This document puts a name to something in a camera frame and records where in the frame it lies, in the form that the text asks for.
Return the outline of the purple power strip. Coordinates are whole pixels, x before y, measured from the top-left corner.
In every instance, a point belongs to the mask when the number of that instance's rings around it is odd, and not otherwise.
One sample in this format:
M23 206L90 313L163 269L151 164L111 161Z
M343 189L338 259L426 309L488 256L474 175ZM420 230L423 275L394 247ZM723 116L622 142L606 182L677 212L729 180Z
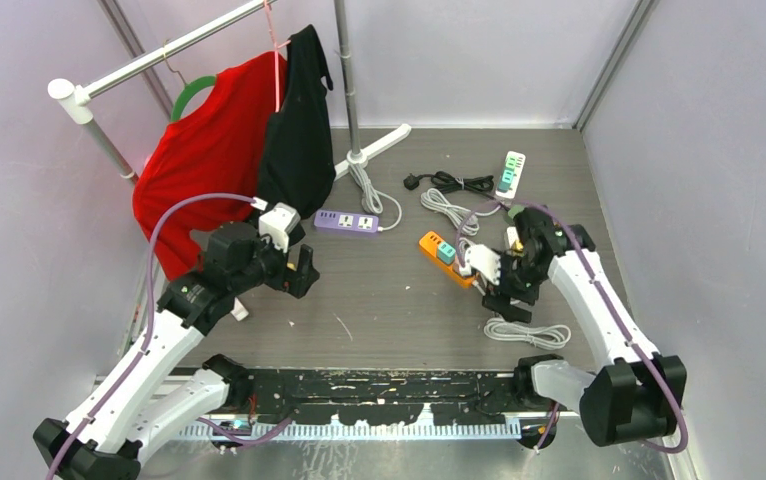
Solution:
M320 209L313 216L314 227L323 232L374 236L380 232L376 215Z

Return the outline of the white power strip near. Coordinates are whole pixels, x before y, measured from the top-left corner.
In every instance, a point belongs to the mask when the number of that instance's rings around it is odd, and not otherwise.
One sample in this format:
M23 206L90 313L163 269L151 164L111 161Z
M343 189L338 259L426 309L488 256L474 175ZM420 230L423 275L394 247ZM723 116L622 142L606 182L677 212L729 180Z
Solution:
M505 231L505 244L506 248L512 250L512 246L516 241L520 241L517 230L514 226L509 226Z

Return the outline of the black garment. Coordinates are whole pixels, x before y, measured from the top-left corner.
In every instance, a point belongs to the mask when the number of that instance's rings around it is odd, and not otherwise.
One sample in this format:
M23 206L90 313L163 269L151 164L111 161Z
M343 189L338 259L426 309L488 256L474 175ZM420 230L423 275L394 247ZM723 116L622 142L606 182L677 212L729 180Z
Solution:
M287 53L285 95L267 123L256 194L308 219L323 206L335 181L327 104L334 85L313 25L290 37Z

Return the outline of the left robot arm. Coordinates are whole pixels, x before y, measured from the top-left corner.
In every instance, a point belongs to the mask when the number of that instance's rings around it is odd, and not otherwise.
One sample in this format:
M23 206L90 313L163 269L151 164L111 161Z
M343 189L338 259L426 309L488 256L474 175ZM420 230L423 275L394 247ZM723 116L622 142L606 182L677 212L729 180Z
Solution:
M295 262L285 233L248 223L214 231L196 266L170 282L154 317L99 387L65 419L47 418L33 440L50 479L135 479L181 429L222 408L244 409L253 394L249 372L222 354L158 401L166 377L224 317L237 297L259 286L305 296L320 274L302 244Z

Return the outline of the red t-shirt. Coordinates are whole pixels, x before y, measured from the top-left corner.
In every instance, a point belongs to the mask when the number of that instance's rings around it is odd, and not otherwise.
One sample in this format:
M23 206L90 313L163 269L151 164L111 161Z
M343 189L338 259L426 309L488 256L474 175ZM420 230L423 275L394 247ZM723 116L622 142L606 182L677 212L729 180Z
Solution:
M144 235L160 231L154 253L167 279L194 268L200 246L194 231L209 232L252 213L248 203L222 200L222 193L253 197L266 127L274 114L273 55L263 53L217 74L204 102L170 123L132 194L135 220ZM173 205L212 193L173 213Z

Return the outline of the orange power strip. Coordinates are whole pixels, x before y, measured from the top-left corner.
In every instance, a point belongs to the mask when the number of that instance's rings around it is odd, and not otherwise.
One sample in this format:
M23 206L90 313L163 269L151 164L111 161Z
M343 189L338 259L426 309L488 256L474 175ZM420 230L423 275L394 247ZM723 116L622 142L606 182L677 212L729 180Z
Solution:
M460 274L459 267L456 264L455 248L441 235L434 231L428 231L419 239L418 248L455 284L463 289L473 286L475 277Z

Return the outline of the white power strip far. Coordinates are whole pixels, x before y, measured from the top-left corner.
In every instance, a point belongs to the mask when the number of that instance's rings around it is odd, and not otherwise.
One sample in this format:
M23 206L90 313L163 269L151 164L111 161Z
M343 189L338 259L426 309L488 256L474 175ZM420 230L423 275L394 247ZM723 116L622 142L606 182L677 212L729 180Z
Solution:
M497 198L513 200L516 197L525 162L526 156L523 153L507 152L504 168L496 184L495 196Z

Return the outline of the pink clothes hanger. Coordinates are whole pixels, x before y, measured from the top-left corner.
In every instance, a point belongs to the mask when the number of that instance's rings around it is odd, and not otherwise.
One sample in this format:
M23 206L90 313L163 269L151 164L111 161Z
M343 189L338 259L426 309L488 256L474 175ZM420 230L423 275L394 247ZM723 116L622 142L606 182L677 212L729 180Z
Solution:
M272 43L272 55L273 55L273 73L274 73L274 112L278 113L281 108L281 102L282 102L282 74L281 74L281 60L283 57L281 56L280 50L287 46L290 41L287 40L286 42L280 43L277 39L277 35L274 30L274 23L273 23L273 16L272 16L272 7L271 7L271 1L269 0L263 0L263 11L266 15L266 21L268 26L268 33L269 37Z

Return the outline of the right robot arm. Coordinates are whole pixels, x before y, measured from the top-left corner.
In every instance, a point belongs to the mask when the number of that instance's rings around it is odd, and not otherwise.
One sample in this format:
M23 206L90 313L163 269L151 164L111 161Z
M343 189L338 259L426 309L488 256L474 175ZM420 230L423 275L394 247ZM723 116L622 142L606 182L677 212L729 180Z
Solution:
M512 381L517 403L530 411L550 403L550 424L562 407L577 413L599 447L640 442L662 453L683 452L689 441L682 410L687 369L636 325L586 229L537 204L513 222L521 254L475 244L461 256L464 268L487 283L484 306L511 320L511 300L534 305L541 285L550 282L570 307L598 368L584 371L557 354L522 358Z

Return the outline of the metal clothes rack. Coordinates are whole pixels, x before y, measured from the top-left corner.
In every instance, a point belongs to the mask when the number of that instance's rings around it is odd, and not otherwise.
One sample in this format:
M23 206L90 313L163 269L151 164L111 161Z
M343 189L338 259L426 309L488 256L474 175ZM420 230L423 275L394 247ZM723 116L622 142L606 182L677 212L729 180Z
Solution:
M158 103L164 108L165 113L171 114L170 97L153 71L153 67L258 11L270 13L270 5L269 1L248 1L230 12L171 40L158 49L150 52L144 50L137 51L136 56L128 63L86 86L76 85L64 78L53 79L48 83L47 93L51 99L62 107L75 124L83 127L92 136L96 144L119 170L120 177L134 185L138 180L137 172L94 119L93 112L89 108L91 100L131 78L143 75L146 77L146 82L152 93L158 98ZM333 7L350 141L350 148L345 159L335 166L336 177L340 179L352 170L366 168L370 160L406 139L411 133L412 127L407 123L403 123L375 142L366 146L361 144L346 3L344 1L335 1Z

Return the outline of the green power strip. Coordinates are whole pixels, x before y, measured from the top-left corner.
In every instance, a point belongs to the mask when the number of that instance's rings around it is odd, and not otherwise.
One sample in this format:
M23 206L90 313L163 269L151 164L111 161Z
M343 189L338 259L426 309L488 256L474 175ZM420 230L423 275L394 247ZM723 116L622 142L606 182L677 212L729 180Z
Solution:
M525 210L523 205L512 205L506 213L506 220L510 225L514 224L515 217Z

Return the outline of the white power strip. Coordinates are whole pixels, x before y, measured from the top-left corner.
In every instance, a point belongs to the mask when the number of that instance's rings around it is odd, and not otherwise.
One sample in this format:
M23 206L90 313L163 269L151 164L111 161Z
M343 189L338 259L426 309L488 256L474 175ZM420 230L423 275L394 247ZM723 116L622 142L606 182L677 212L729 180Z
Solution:
M516 241L520 241L517 230L514 226L509 226L505 231L505 244L506 248L512 250L512 246Z
M516 197L525 162L526 156L523 153L507 152L504 168L496 184L495 196L497 198L513 200Z

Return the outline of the green clothes hanger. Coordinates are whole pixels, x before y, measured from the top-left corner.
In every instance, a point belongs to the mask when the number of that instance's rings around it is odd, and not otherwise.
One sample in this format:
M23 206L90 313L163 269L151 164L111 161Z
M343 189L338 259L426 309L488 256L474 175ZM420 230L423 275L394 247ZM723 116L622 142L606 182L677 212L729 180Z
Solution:
M170 123L177 122L182 118L187 105L195 97L196 94L203 90L211 89L216 85L216 83L216 75L202 76L190 83L187 83L173 104L170 115Z

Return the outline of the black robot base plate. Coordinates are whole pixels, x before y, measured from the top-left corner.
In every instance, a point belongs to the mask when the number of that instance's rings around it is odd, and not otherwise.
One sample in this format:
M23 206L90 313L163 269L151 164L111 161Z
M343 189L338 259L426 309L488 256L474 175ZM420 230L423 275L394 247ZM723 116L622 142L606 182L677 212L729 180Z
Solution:
M548 399L524 397L512 371L251 368L249 384L247 399L215 412L254 414L263 423L290 417L300 425L335 418L349 426L406 426L428 407L434 426L471 426L551 410Z

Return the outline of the teal adapters on far strip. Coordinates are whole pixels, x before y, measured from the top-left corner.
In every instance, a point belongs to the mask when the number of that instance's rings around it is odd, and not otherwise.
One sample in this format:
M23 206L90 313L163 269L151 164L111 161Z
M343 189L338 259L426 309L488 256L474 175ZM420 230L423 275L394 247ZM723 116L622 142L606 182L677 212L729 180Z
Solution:
M510 168L505 168L498 181L496 191L501 193L507 192L510 189L514 180L515 180L515 170Z

